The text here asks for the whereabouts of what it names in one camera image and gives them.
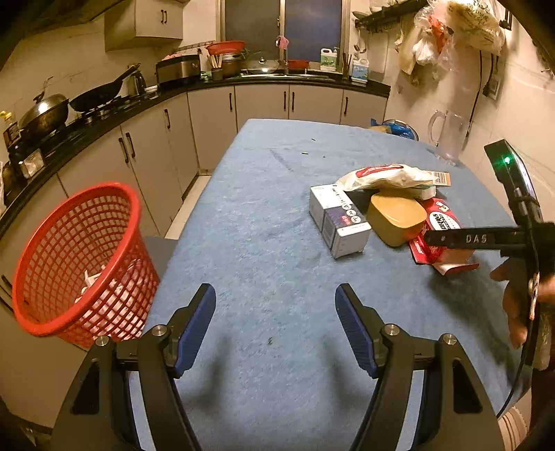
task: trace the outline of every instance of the table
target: table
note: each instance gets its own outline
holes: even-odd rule
[[[479,270],[447,278],[416,265],[408,246],[371,234],[362,254],[334,260],[308,213],[311,186],[367,165],[406,163],[448,171],[439,191],[467,227],[512,220],[463,165],[448,166],[423,143],[331,124],[250,120],[202,193],[160,284],[146,329],[166,323],[203,282],[216,311],[193,368],[176,381],[204,450],[347,450],[375,381],[360,369],[334,306],[340,283],[416,337],[456,335],[494,410],[507,396],[519,352],[510,349],[503,285]],[[399,449],[416,427],[415,373]],[[154,449],[131,383],[141,445]]]

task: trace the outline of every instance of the frying pan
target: frying pan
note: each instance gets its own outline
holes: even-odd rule
[[[104,103],[111,101],[118,95],[119,90],[122,88],[123,80],[135,72],[139,68],[138,64],[132,65],[123,74],[110,83],[97,86],[83,94],[75,97],[69,104],[75,111],[84,113],[91,109],[97,108]]]

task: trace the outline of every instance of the red bowl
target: red bowl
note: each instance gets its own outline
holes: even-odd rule
[[[308,69],[309,62],[305,59],[290,59],[288,61],[290,69]]]
[[[211,55],[222,55],[224,53],[240,53],[245,49],[245,41],[223,41],[215,42],[206,46]]]

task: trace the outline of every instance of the faucet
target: faucet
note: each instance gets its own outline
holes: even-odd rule
[[[281,36],[278,36],[276,38],[276,47],[279,48],[280,43],[281,43]],[[283,64],[285,66],[285,75],[289,75],[289,59],[287,57],[287,49],[286,48],[283,49]]]

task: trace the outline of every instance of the human hand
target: human hand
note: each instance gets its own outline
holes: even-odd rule
[[[491,272],[490,277],[497,282],[509,281],[503,294],[503,309],[507,313],[511,344],[514,348],[519,348],[526,341],[528,335],[521,315],[525,313],[527,316],[528,312],[522,311],[523,306],[526,305],[526,299],[522,299],[523,294],[517,293],[514,280],[511,278],[511,273],[514,271],[513,264],[514,261],[511,259],[506,260]],[[538,302],[555,305],[555,275],[550,275],[540,281]]]

